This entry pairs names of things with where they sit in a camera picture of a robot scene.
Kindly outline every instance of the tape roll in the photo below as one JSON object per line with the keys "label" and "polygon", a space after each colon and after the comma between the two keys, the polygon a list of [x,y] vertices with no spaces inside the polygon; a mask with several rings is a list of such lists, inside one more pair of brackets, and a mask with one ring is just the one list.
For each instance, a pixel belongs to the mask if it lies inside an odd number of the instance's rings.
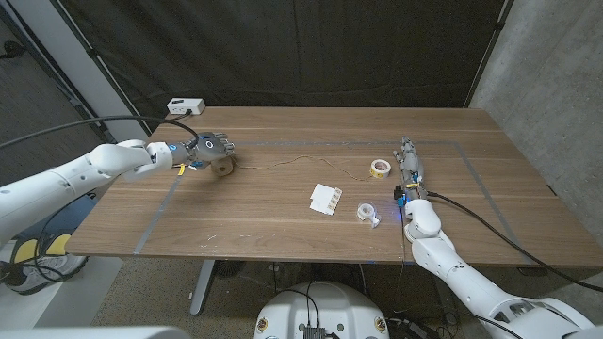
{"label": "tape roll", "polygon": [[392,166],[387,161],[377,159],[370,164],[370,175],[378,179],[387,178],[391,169]]}
{"label": "tape roll", "polygon": [[375,207],[366,202],[358,205],[356,216],[361,220],[370,220],[372,228],[377,227],[377,225],[379,225],[379,221],[381,221],[381,217],[377,214]]}
{"label": "tape roll", "polygon": [[230,156],[226,156],[220,160],[214,160],[211,162],[211,171],[218,176],[228,175],[233,171],[233,160]]}

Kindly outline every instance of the masking tape roll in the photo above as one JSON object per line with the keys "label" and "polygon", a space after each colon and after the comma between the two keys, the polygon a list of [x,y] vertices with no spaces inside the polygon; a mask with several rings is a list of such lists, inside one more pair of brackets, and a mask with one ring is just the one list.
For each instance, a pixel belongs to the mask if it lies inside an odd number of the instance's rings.
{"label": "masking tape roll", "polygon": [[378,179],[387,178],[391,169],[392,166],[387,161],[377,159],[370,164],[370,175]]}

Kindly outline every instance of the power outlet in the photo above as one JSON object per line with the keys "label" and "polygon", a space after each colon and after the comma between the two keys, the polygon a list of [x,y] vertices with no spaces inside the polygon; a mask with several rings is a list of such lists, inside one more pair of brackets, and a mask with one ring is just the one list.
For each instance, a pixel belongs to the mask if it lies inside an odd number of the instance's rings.
{"label": "power outlet", "polygon": [[194,98],[172,98],[168,103],[168,110],[171,114],[186,114],[188,110],[192,115],[200,115],[205,109],[203,99]]}

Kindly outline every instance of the gray wall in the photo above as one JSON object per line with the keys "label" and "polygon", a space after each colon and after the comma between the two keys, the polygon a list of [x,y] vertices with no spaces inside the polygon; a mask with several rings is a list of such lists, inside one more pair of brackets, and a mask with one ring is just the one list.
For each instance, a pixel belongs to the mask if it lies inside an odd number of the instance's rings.
{"label": "gray wall", "polygon": [[[17,41],[0,21],[0,54],[6,40]],[[28,52],[0,59],[0,142],[79,120],[75,108]],[[0,186],[75,159],[100,143],[88,126],[82,126],[0,150]]]}
{"label": "gray wall", "polygon": [[601,246],[602,73],[603,1],[516,0],[470,105],[490,113]]}

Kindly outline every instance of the white paper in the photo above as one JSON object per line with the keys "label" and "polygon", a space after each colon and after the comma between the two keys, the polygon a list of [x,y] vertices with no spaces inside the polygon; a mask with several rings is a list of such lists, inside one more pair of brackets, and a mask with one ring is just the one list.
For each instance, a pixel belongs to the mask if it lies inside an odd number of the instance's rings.
{"label": "white paper", "polygon": [[312,203],[310,203],[310,208],[317,212],[332,216],[335,208],[337,207],[337,203],[341,198],[341,193],[341,189],[337,187],[332,188],[317,184],[317,186],[314,187],[312,196],[310,197],[312,200]]}

